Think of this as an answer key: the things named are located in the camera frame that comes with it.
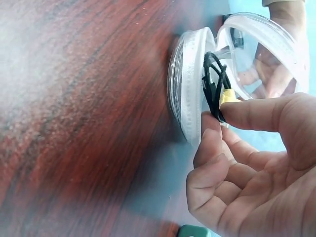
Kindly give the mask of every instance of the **black wire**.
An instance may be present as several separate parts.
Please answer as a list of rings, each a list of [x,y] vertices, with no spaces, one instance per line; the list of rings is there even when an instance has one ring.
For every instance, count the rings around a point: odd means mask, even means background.
[[[217,63],[217,67],[212,64],[211,58],[215,60]],[[224,119],[224,116],[222,112],[219,110],[220,106],[220,97],[221,97],[221,91],[222,87],[225,89],[231,89],[231,83],[228,79],[228,76],[226,74],[226,65],[222,65],[221,62],[219,61],[218,57],[212,53],[212,52],[207,52],[204,55],[204,73],[205,76],[202,78],[202,84],[203,84],[203,91],[205,94],[206,101],[209,105],[210,111],[212,115],[220,122],[226,122]],[[214,82],[211,83],[211,77],[210,77],[210,72],[209,68],[212,68],[216,74],[218,75],[218,82],[217,85],[215,85]]]

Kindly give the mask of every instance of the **hand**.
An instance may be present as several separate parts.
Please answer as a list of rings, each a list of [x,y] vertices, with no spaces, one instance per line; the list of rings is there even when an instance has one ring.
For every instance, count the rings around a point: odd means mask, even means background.
[[[209,113],[187,177],[189,211],[223,236],[316,236],[316,98],[225,103],[232,126],[279,132],[287,152],[259,152]]]
[[[303,1],[282,1],[269,5],[273,21],[283,26],[298,43],[305,43],[306,13]],[[261,44],[253,66],[239,74],[241,84],[250,85],[260,79],[262,85],[253,92],[254,98],[274,98],[294,93],[296,81],[288,69]]]

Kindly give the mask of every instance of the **clear plastic housing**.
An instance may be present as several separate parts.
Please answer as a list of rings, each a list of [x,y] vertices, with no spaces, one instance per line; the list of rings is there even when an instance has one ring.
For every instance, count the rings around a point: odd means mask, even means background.
[[[273,98],[295,92],[296,80],[290,71],[251,35],[230,28],[231,40],[242,37],[243,45],[231,49],[240,88],[250,98]]]

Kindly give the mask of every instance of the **wire connector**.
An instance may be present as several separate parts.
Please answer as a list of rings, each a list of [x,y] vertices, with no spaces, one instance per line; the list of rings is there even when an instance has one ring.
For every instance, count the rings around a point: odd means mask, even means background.
[[[221,105],[226,102],[239,102],[239,101],[240,100],[236,98],[236,94],[233,89],[224,89],[224,92],[221,95],[219,104]]]

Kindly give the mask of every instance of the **reddish-brown wood surface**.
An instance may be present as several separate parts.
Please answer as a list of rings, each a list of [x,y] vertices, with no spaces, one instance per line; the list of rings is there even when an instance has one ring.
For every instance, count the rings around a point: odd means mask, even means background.
[[[168,48],[227,5],[0,2],[0,236],[173,237],[194,223]]]

